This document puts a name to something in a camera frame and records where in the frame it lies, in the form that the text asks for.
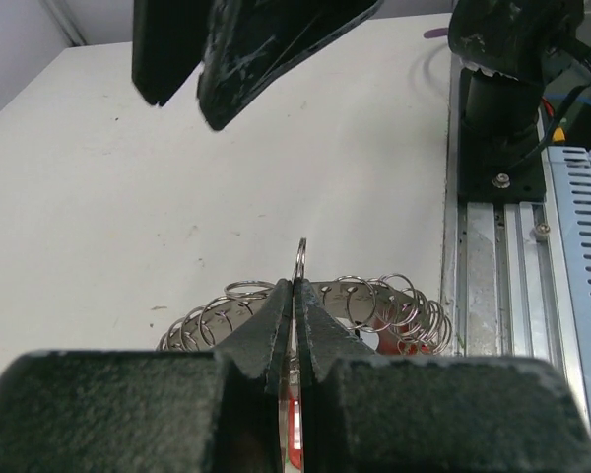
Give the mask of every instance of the light blue slotted panel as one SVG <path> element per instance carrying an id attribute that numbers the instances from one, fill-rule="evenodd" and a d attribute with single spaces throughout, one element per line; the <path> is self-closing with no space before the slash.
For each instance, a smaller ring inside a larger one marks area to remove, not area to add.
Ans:
<path id="1" fill-rule="evenodd" d="M 591 420 L 591 155 L 551 147 L 549 157 Z"/>

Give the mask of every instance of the purple object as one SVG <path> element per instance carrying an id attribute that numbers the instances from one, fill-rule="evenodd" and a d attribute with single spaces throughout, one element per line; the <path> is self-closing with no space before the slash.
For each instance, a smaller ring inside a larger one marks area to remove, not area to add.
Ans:
<path id="1" fill-rule="evenodd" d="M 435 37 L 443 37 L 449 34 L 449 28 L 436 28 L 423 33 L 424 39 L 434 39 Z"/>

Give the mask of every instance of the yellow object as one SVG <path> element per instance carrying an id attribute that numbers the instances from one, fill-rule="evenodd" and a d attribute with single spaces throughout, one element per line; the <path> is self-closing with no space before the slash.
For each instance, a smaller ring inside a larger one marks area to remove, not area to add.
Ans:
<path id="1" fill-rule="evenodd" d="M 552 137 L 552 141 L 554 143 L 564 143 L 567 141 L 567 137 L 564 134 L 564 130 L 561 127 L 558 127 L 554 132 L 554 136 Z"/>

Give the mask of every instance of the table surface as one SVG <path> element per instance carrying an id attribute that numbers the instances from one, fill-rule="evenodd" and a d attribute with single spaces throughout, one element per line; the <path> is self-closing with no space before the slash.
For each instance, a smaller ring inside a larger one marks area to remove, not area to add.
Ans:
<path id="1" fill-rule="evenodd" d="M 448 15 L 373 20 L 210 131 L 131 46 L 65 50 L 0 113 L 0 372 L 38 349 L 153 349 L 241 279 L 409 275 L 437 298 Z"/>

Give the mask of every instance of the screw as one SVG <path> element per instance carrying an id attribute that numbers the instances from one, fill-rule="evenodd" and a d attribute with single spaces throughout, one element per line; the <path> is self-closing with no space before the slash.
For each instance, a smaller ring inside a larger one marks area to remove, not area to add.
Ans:
<path id="1" fill-rule="evenodd" d="M 546 240 L 550 235 L 550 226 L 548 224 L 539 224 L 534 228 L 534 235 L 539 240 Z"/>
<path id="2" fill-rule="evenodd" d="M 510 186 L 510 176 L 508 174 L 504 174 L 503 172 L 497 174 L 492 180 L 492 185 L 497 189 L 507 189 Z"/>

